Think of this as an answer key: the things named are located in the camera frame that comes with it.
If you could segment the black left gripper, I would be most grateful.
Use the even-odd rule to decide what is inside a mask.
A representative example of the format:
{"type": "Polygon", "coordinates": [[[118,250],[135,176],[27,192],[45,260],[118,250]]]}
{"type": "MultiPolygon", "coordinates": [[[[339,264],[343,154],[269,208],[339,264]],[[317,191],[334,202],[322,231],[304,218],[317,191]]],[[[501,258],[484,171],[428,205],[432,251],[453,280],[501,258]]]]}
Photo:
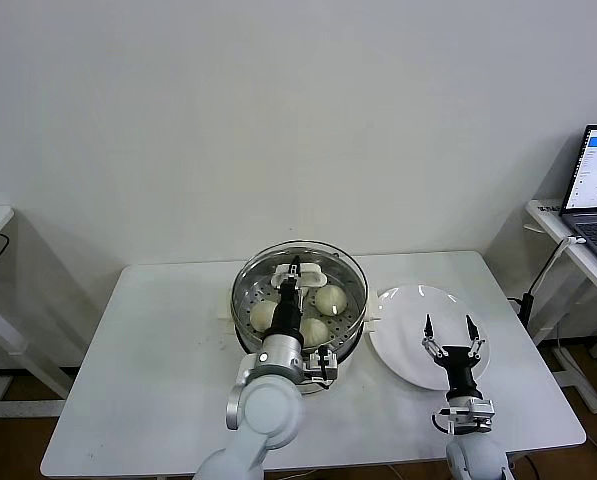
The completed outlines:
{"type": "Polygon", "coordinates": [[[301,277],[300,256],[295,255],[289,263],[287,280],[279,288],[280,300],[274,309],[271,323],[273,333],[296,333],[299,331],[302,319],[306,287],[299,288],[297,282],[301,277]]]}

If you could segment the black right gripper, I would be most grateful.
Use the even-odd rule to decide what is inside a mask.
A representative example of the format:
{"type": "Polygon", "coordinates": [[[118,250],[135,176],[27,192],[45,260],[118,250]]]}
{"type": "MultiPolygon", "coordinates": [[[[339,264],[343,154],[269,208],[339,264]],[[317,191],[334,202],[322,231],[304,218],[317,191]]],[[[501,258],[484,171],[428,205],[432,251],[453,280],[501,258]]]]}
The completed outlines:
{"type": "Polygon", "coordinates": [[[480,337],[479,329],[470,316],[467,316],[467,328],[471,340],[470,348],[466,346],[443,348],[435,340],[431,316],[426,315],[421,344],[430,357],[438,359],[438,365],[447,374],[449,384],[447,398],[481,397],[481,392],[477,389],[477,383],[473,378],[472,368],[479,363],[480,350],[486,340],[480,337]]]}

